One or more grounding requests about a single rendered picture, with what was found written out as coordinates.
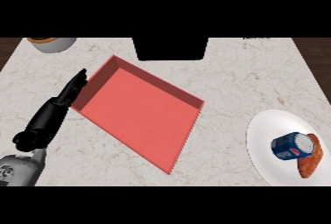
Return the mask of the grey bowl with orange content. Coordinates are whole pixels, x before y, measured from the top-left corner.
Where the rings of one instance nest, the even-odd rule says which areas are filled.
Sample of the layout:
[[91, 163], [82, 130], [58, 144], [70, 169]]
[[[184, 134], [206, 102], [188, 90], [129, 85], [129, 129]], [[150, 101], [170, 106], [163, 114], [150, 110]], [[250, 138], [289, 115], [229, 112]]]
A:
[[28, 38], [27, 40], [42, 53], [60, 53], [74, 45], [77, 38]]

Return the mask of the orange sweet potato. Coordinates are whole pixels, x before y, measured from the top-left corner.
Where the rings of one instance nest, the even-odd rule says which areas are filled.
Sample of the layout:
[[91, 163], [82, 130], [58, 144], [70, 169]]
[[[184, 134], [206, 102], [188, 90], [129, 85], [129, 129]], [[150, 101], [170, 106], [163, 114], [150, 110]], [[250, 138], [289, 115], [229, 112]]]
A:
[[324, 157], [324, 151], [320, 143], [320, 139], [314, 133], [308, 135], [315, 143], [315, 150], [309, 157], [297, 159], [299, 174], [303, 179], [309, 179], [317, 171], [317, 167]]

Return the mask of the red open box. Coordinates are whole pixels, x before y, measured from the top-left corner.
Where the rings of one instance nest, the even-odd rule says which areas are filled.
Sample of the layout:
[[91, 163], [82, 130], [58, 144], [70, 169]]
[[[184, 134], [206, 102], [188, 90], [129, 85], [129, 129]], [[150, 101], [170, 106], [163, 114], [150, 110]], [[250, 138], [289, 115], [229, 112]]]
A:
[[170, 173], [203, 105], [197, 96], [111, 56], [89, 78], [73, 109]]

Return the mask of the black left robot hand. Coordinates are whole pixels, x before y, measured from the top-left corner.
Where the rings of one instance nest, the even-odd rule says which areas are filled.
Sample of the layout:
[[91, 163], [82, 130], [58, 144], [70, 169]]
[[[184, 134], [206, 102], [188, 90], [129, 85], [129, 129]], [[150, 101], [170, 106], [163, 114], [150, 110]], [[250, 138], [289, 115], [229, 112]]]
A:
[[14, 137], [15, 147], [23, 152], [45, 149], [52, 142], [68, 114], [68, 108], [88, 85], [88, 69], [83, 68], [67, 83], [58, 97], [52, 97], [36, 112], [26, 130]]

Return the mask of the black appliance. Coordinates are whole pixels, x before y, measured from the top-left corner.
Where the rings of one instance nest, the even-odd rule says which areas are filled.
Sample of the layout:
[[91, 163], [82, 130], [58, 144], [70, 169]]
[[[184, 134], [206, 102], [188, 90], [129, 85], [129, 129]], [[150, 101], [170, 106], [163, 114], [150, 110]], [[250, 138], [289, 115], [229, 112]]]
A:
[[133, 38], [141, 61], [201, 60], [207, 43], [207, 38]]

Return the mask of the blue soda can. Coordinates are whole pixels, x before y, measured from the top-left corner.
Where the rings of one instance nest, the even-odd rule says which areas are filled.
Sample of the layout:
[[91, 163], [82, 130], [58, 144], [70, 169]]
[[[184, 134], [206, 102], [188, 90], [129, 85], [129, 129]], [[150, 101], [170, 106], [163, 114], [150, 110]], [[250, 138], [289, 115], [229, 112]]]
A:
[[309, 157], [317, 147], [306, 134], [293, 132], [272, 141], [271, 148], [274, 155], [281, 160], [292, 160]]

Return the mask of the white plate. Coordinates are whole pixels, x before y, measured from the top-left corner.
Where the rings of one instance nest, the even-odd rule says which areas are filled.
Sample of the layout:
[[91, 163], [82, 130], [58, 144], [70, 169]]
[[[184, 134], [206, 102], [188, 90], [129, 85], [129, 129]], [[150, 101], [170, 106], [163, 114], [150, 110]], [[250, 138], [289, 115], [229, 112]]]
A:
[[[323, 147], [323, 160], [309, 178], [302, 178], [296, 160], [281, 160], [272, 153], [272, 141], [292, 132], [314, 133]], [[309, 123], [280, 109], [260, 112], [247, 128], [247, 149], [253, 165], [271, 186], [331, 186], [331, 153]]]

